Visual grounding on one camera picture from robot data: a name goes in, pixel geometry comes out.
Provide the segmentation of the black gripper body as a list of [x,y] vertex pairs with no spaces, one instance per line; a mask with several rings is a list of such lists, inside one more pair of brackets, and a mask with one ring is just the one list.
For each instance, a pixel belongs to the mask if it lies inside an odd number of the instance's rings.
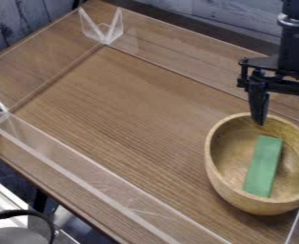
[[282,27],[281,45],[276,55],[242,58],[237,87],[249,91],[256,81],[268,92],[299,95],[299,20],[278,19]]

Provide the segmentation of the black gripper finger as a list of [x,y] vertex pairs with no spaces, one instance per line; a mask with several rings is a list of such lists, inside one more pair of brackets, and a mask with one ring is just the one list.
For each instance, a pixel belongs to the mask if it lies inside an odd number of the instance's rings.
[[249,81],[248,98],[252,119],[258,125],[262,126],[269,104],[269,94],[266,91],[266,84],[264,82],[258,82],[256,80]]

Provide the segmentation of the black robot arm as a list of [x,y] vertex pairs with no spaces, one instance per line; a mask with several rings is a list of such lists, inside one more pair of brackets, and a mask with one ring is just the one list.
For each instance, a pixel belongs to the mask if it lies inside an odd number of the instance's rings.
[[237,87],[248,93],[252,120],[264,125],[269,93],[299,96],[299,0],[281,0],[277,23],[282,28],[278,54],[242,58]]

